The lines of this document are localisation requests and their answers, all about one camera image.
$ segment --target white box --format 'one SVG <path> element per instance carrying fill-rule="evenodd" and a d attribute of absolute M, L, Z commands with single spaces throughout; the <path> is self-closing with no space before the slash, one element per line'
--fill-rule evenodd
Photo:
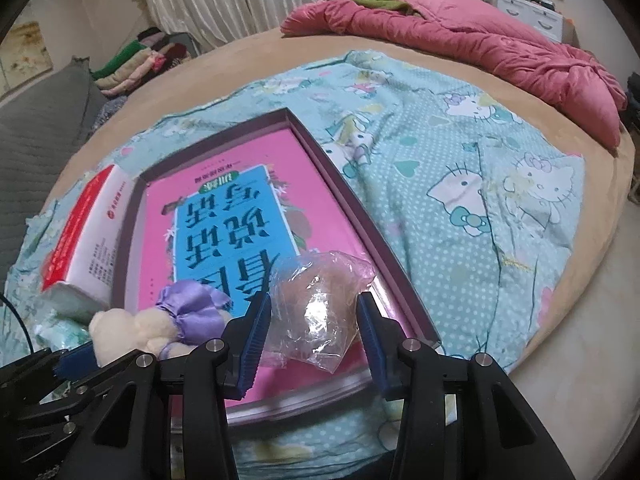
<path fill-rule="evenodd" d="M 558 12 L 527 0 L 495 0 L 495 6 L 517 20 L 527 23 L 551 41 L 573 43 L 574 26 Z"/>
<path fill-rule="evenodd" d="M 42 283 L 47 301 L 60 314 L 89 323 L 96 312 L 111 306 L 116 252 L 133 184 L 111 165 L 82 190 Z"/>

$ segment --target pillow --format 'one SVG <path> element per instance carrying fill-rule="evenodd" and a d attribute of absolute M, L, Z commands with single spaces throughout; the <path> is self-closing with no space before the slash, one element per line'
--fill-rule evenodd
<path fill-rule="evenodd" d="M 40 212 L 71 156 L 88 140 L 107 99 L 87 59 L 0 104 L 0 286 L 14 264 L 25 220 Z"/>

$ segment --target plastic bag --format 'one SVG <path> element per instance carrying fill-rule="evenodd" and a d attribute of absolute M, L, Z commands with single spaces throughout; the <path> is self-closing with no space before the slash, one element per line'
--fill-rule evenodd
<path fill-rule="evenodd" d="M 358 333 L 356 297 L 375 277 L 369 262 L 339 251 L 276 263 L 263 364 L 296 359 L 334 373 Z"/>

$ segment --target light blue bedsheet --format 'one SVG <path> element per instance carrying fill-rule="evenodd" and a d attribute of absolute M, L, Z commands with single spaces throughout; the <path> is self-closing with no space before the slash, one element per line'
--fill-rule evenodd
<path fill-rule="evenodd" d="M 350 52 L 257 81 L 165 117 L 100 165 L 136 176 L 204 137 L 289 107 L 324 147 L 376 222 L 429 310 L 449 355 L 492 354 L 510 367 L 539 327 L 572 251 L 584 161 L 466 82 Z M 37 298 L 40 267 L 87 174 L 30 221 L 6 286 L 38 343 L 74 345 L 86 333 Z M 26 351 L 2 319 L 2 360 Z M 332 410 L 283 422 L 279 435 L 236 433 L 245 478 L 331 478 L 392 447 L 399 407 L 364 392 Z"/>

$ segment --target white plush bear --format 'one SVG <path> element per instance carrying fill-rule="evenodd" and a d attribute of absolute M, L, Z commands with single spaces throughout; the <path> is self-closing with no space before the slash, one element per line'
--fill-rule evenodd
<path fill-rule="evenodd" d="M 221 314 L 231 318 L 228 312 Z M 138 349 L 160 358 L 187 355 L 195 345 L 177 342 L 178 327 L 171 315 L 159 308 L 141 310 L 135 316 L 123 308 L 97 312 L 89 323 L 98 366 L 105 366 L 123 355 Z"/>
<path fill-rule="evenodd" d="M 98 312 L 89 323 L 94 353 L 104 366 L 134 349 L 159 359 L 186 355 L 220 337 L 231 314 L 231 298 L 210 285 L 178 280 L 161 292 L 156 306 L 135 316 L 122 308 Z"/>

